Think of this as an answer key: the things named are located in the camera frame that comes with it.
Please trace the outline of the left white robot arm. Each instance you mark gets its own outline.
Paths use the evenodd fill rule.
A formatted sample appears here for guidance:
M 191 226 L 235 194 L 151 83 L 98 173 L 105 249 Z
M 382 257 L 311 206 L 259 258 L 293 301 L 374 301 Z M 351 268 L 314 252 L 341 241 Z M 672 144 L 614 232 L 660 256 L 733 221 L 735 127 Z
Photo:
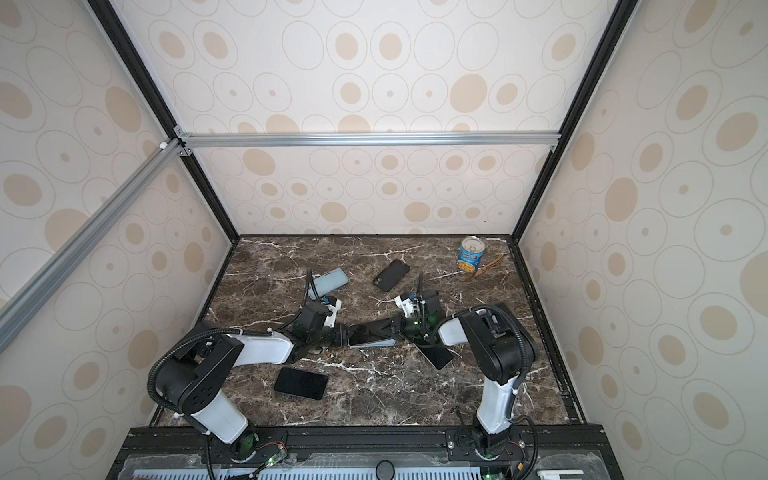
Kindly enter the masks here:
M 222 392 L 230 372 L 248 365 L 289 365 L 312 351 L 339 346 L 345 339 L 344 327 L 336 324 L 341 306 L 333 296 L 309 299 L 293 319 L 270 331 L 203 321 L 151 367 L 147 393 L 157 405 L 229 447 L 235 457 L 245 457 L 255 449 L 256 438 L 252 424 Z

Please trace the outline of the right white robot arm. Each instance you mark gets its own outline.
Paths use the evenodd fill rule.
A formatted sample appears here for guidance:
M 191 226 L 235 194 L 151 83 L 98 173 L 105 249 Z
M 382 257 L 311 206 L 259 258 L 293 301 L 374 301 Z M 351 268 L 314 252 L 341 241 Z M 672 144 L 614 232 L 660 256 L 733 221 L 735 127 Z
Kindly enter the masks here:
M 516 396 L 538 352 L 519 320 L 502 304 L 481 304 L 448 315 L 435 290 L 395 298 L 399 312 L 351 328 L 351 347 L 415 345 L 438 370 L 453 359 L 451 346 L 467 344 L 484 375 L 475 418 L 486 436 L 499 435 L 514 423 Z

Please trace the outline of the light blue cased phone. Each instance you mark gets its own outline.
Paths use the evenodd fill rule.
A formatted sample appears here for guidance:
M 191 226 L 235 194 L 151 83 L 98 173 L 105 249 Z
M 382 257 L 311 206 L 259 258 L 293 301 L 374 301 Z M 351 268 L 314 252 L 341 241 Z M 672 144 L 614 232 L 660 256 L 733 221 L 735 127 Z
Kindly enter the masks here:
M 350 341 L 349 347 L 358 348 L 358 349 L 388 348 L 388 347 L 395 346 L 396 344 L 397 344 L 397 341 L 395 339 L 389 338 L 389 339 L 375 340 L 375 341 L 369 341 L 369 342 L 363 342 L 363 343 L 353 343 L 352 341 Z

